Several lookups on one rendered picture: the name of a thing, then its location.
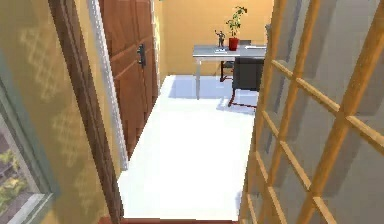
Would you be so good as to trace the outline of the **grey table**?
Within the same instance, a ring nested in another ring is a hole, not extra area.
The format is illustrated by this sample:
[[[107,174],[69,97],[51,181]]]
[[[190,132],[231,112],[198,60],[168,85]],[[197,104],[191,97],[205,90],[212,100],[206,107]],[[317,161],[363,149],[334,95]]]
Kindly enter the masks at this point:
[[[196,62],[196,98],[200,98],[200,68],[203,61],[234,61],[238,57],[264,59],[267,47],[265,45],[240,45],[235,51],[228,47],[221,49],[215,45],[195,45],[192,56]]]

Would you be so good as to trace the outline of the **brown wooden room door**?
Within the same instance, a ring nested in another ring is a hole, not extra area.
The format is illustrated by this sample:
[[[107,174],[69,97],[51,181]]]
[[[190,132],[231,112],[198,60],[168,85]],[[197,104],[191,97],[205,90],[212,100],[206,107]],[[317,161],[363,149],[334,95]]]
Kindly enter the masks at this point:
[[[158,96],[151,0],[100,0],[126,151],[131,155]],[[146,66],[137,49],[145,45]]]

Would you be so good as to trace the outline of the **dark figurine statue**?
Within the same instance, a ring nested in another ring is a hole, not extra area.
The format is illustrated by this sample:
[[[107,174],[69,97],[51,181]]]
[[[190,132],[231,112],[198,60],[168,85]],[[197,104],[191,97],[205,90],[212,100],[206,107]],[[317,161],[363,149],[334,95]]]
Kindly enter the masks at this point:
[[[218,36],[218,47],[223,49],[224,48],[224,41],[225,41],[225,34],[221,30],[219,32],[217,30],[215,30],[214,32]]]

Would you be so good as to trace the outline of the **green plant in red pot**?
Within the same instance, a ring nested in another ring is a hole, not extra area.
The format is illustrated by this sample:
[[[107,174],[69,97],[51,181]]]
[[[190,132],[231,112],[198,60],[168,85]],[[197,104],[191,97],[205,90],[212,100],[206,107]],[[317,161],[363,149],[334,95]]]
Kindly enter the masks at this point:
[[[237,34],[241,28],[241,17],[248,12],[248,9],[244,6],[236,6],[235,12],[232,15],[232,18],[226,21],[226,25],[229,27],[230,37],[229,37],[229,50],[235,51],[237,49],[239,39]]]

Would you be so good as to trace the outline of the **wooden lattice glass door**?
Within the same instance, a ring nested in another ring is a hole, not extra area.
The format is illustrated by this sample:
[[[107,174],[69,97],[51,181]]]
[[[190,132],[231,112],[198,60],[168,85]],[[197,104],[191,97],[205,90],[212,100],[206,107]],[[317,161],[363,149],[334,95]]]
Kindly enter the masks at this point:
[[[384,0],[274,0],[239,224],[384,224]]]

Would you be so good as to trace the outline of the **grey framed window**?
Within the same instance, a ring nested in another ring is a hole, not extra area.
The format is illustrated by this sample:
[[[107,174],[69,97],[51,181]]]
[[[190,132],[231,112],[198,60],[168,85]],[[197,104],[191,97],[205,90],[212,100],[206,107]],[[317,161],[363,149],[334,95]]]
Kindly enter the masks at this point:
[[[60,195],[44,147],[0,53],[0,158],[12,173],[0,185],[11,200],[0,220],[4,224],[41,224]]]

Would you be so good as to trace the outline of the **black chair red frame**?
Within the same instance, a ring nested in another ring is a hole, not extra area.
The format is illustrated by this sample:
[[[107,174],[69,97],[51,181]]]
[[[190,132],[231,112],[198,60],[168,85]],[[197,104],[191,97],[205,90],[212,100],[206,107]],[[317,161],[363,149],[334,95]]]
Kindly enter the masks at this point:
[[[234,60],[232,77],[232,95],[228,106],[243,106],[256,109],[256,105],[236,103],[236,90],[260,91],[264,60],[251,57],[237,57]]]

